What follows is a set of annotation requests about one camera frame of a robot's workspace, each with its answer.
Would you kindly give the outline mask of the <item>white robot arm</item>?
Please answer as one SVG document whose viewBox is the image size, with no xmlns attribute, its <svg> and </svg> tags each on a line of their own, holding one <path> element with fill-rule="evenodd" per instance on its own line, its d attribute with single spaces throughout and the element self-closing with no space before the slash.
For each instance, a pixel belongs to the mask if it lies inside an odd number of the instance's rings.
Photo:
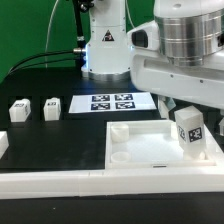
<svg viewBox="0 0 224 224">
<path fill-rule="evenodd" d="M 90 0 L 85 76 L 224 110 L 224 0 L 155 0 L 128 31 L 125 0 Z"/>
</svg>

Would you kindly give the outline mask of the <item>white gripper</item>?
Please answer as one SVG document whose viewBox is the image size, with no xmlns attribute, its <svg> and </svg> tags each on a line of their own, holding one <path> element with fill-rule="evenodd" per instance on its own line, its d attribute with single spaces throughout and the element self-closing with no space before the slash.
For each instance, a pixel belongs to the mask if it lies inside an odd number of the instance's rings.
<svg viewBox="0 0 224 224">
<path fill-rule="evenodd" d="M 174 66 L 159 53 L 154 21 L 130 30 L 128 45 L 137 89 L 224 110 L 224 49 L 206 56 L 202 66 Z"/>
</svg>

